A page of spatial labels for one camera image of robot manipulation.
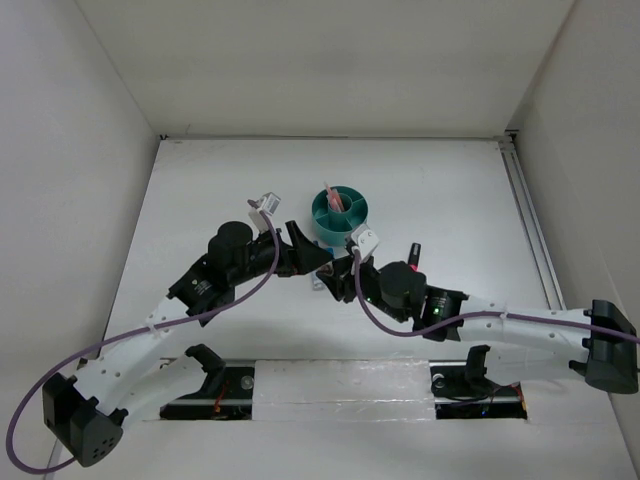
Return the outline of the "pink purple pen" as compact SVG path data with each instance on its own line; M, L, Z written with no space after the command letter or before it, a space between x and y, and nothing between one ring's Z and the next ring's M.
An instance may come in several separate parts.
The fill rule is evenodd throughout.
M338 213L343 212L343 205L342 205L342 201L339 194L335 192L329 193L327 198L328 198L328 205L333 211Z

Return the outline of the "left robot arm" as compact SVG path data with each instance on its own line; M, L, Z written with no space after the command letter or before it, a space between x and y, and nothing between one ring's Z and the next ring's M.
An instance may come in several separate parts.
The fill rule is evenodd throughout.
M207 252L169 288L142 332L127 332L98 358L42 386L44 421L72 458L91 467L109 455L125 430L184 395L212 396L224 385L225 361L205 342L213 316L238 305L237 286L271 275L309 274L329 252L297 224L266 226L259 235L238 221L224 223Z

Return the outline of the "red pink pen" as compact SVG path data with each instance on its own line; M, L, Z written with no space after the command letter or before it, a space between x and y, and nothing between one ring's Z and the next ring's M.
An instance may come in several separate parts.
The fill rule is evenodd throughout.
M326 193L327 193L327 201L328 201L329 207L331 209L333 209L333 210L337 210L336 206L334 204L333 197L332 197L332 190L333 189L328 185L327 182L324 183L324 187L325 187L325 190L326 190Z

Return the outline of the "orange marker pen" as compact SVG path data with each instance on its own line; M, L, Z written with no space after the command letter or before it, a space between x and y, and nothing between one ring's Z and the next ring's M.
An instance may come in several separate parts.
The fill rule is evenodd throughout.
M332 197L333 197L336 209L339 210L340 212L345 212L347 208L345 207L344 201L337 189L332 190Z

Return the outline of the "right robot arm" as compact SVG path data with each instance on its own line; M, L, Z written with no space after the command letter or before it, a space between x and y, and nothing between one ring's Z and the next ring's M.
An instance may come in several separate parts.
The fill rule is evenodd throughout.
M318 272L333 297L356 301L374 325L399 338L468 342L462 381L473 393L522 380L580 379L612 394L639 391L639 337L618 307L518 309L428 284L409 264L376 269L352 256Z

